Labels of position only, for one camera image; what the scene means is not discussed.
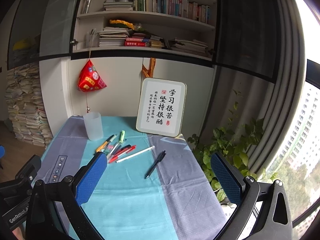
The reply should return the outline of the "clear mint gel pen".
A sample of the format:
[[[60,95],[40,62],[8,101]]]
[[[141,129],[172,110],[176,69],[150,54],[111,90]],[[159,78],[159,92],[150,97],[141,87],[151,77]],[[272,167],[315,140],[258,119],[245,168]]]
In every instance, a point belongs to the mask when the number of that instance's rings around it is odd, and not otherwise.
[[[114,139],[117,137],[117,135],[116,134],[114,134],[114,138],[107,144],[107,145],[109,145],[109,144],[111,144],[112,143],[112,141],[114,141]]]

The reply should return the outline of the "orange black pen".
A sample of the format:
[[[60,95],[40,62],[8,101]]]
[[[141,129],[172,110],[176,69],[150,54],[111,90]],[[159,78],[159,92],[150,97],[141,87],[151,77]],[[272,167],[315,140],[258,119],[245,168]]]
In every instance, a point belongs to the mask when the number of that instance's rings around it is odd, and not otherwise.
[[[95,151],[96,152],[101,152],[103,149],[105,149],[105,147],[107,146],[107,144],[114,138],[114,134],[111,135],[109,138],[107,138]]]

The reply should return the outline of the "pink green eraser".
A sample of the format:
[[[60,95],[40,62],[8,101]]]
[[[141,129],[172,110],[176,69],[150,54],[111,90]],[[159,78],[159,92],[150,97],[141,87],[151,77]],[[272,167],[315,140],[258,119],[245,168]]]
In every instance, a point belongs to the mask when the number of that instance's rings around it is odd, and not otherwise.
[[[104,153],[106,155],[108,155],[112,151],[113,148],[114,148],[113,145],[107,145],[106,148],[104,149]]]

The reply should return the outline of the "red gel pen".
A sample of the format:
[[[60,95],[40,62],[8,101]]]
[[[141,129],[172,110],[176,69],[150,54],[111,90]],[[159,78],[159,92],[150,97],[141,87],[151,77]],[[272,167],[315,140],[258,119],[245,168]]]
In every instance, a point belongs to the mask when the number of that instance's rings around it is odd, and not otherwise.
[[[111,158],[111,160],[109,160],[109,163],[112,163],[116,160],[118,160],[122,155],[127,154],[129,152],[131,152],[132,150],[134,150],[136,148],[136,145],[131,146],[130,148],[127,148],[126,150],[124,150],[123,152],[121,152],[120,154],[116,155],[115,157]]]

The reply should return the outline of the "green highlighter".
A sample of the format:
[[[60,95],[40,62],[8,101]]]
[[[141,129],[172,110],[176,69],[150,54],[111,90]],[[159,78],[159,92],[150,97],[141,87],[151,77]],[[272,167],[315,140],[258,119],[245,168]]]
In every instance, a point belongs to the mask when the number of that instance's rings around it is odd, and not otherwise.
[[[119,137],[119,141],[118,142],[121,144],[121,143],[123,143],[124,139],[125,139],[125,131],[122,130],[121,133],[120,133],[120,137]]]

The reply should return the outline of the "white pen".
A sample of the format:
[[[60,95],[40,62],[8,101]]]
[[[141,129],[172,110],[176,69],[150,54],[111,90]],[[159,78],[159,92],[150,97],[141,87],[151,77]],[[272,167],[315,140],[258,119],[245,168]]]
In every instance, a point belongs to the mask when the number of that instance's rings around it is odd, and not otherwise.
[[[142,153],[145,153],[145,152],[148,152],[148,151],[150,151],[150,150],[153,150],[154,148],[155,148],[154,145],[153,145],[153,146],[150,146],[150,147],[148,147],[148,148],[146,148],[146,149],[144,149],[144,150],[141,150],[141,151],[139,151],[139,152],[136,152],[136,153],[134,153],[134,154],[131,154],[131,155],[129,155],[129,156],[127,156],[127,157],[124,157],[124,158],[122,158],[122,159],[116,160],[116,163],[121,163],[122,161],[125,161],[125,160],[127,160],[127,159],[131,159],[131,158],[133,158],[133,157],[135,157],[135,156],[138,156],[138,155],[140,155],[140,154],[142,154]]]

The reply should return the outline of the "tall stack of papers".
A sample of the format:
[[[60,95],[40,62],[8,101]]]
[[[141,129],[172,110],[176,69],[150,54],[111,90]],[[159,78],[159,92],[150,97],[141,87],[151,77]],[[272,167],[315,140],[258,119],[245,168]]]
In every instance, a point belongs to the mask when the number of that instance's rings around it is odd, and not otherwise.
[[[53,135],[44,109],[37,62],[7,72],[5,100],[15,138],[47,147]]]

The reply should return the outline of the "green potted plant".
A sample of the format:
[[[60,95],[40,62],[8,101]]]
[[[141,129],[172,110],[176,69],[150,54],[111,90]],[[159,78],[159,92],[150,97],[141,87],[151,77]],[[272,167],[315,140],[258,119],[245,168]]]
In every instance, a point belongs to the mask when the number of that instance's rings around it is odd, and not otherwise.
[[[213,137],[210,143],[201,143],[200,137],[196,134],[193,134],[187,139],[187,142],[194,146],[192,150],[194,157],[202,168],[204,175],[220,203],[226,200],[227,195],[210,166],[209,159],[214,153],[221,153],[242,175],[257,177],[254,172],[249,171],[249,157],[247,152],[251,146],[257,146],[261,141],[264,134],[264,119],[252,118],[248,123],[241,125],[244,129],[244,134],[236,135],[235,128],[232,126],[239,117],[238,105],[239,102],[234,101],[233,107],[228,110],[229,117],[227,119],[227,125],[213,129]]]

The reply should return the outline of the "translucent plastic pen cup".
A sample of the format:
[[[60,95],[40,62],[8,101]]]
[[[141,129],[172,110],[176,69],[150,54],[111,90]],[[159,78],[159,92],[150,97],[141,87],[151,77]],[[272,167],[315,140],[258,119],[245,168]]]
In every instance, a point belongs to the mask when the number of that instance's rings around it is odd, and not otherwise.
[[[85,114],[84,123],[89,140],[96,141],[103,138],[103,126],[99,112],[89,112]]]

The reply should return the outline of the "framed calligraphy sign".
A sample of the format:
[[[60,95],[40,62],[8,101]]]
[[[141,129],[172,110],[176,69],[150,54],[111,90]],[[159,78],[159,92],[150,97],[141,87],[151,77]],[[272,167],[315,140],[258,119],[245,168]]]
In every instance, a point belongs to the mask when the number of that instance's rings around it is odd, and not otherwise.
[[[136,129],[176,137],[181,132],[187,85],[148,77],[142,83]]]

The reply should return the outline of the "orange striped medal ribbon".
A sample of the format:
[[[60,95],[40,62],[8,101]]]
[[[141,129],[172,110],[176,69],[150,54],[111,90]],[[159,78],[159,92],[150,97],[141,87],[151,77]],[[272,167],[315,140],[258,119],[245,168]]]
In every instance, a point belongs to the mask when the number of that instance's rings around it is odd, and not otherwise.
[[[154,73],[154,70],[155,70],[155,65],[156,65],[156,59],[155,58],[150,58],[150,61],[149,61],[149,67],[146,68],[144,66],[144,64],[142,64],[142,75],[145,77],[145,78],[153,78],[153,73]]]

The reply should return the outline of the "grey glass cabinet door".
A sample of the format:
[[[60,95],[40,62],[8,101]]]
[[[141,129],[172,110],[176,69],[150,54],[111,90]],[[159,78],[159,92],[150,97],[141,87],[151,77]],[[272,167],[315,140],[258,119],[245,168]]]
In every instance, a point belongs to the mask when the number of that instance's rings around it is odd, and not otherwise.
[[[10,31],[8,69],[68,55],[79,3],[80,0],[20,0]]]

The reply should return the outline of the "red books stack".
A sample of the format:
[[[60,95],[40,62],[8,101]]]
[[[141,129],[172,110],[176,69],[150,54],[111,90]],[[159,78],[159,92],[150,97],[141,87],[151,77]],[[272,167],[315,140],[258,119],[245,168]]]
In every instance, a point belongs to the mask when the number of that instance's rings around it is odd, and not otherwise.
[[[150,40],[146,38],[127,38],[124,42],[126,47],[149,47]]]

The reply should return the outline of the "white bookshelf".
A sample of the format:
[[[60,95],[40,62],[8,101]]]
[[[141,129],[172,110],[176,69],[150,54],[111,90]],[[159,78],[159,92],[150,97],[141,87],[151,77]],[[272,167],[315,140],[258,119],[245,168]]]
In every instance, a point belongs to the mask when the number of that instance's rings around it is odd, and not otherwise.
[[[189,0],[210,5],[210,22],[155,12],[134,11],[133,0],[81,0],[76,13],[71,52],[76,57],[173,57],[209,62],[213,55],[217,0]],[[135,30],[116,28],[109,20],[124,20]],[[126,47],[127,38],[146,38],[149,47]]]

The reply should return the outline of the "row of upright books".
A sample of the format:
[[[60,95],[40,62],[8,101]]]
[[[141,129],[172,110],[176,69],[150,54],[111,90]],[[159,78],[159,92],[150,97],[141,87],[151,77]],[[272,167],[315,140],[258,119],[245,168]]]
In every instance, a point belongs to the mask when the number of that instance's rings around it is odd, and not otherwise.
[[[210,22],[210,5],[189,0],[133,0],[131,9],[188,18],[205,24]]]

